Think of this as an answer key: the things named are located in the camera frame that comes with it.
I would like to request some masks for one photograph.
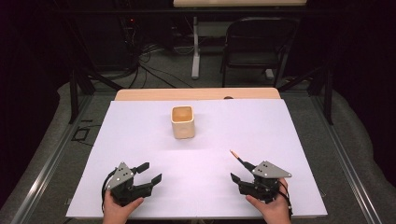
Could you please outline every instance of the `black chair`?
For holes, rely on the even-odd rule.
[[[298,22],[286,18],[244,18],[233,22],[226,35],[220,72],[222,87],[230,68],[276,69],[276,86],[280,66]]]

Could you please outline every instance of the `white tabletop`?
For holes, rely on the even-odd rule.
[[[306,0],[174,0],[174,7],[305,6]]]
[[[193,107],[195,137],[174,138],[170,113],[176,105]],[[112,102],[66,216],[102,217],[107,175],[121,161],[130,168],[148,161],[150,168],[134,183],[158,174],[163,181],[131,218],[260,218],[231,180],[230,173],[247,182],[253,176],[230,149],[244,161],[266,160],[292,174],[294,217],[327,215],[285,102],[233,99]]]

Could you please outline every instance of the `black curtain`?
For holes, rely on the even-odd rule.
[[[375,162],[396,187],[395,11],[395,2],[375,2],[337,64],[334,88],[364,124]]]
[[[32,159],[69,68],[36,1],[0,4],[0,207]]]

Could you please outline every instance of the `table leg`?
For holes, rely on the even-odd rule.
[[[197,17],[194,17],[194,24],[193,24],[193,31],[194,31],[194,57],[192,61],[192,79],[198,79],[199,77],[199,46],[198,46],[198,20]]]

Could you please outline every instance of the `desk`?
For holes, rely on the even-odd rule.
[[[174,7],[301,7],[306,0],[175,0]],[[198,19],[193,18],[194,56],[191,78],[199,78]]]
[[[219,100],[225,96],[234,99]],[[173,137],[174,105],[193,106],[195,137]],[[130,167],[148,161],[150,168],[137,175],[135,183],[147,183],[158,174],[163,174],[163,181],[130,218],[261,218],[231,180],[230,172],[246,181],[253,177],[230,149],[245,161],[268,160],[293,174],[288,182],[294,217],[327,215],[289,111],[276,90],[224,88],[120,91],[66,216],[101,218],[100,188],[107,174],[121,161]]]

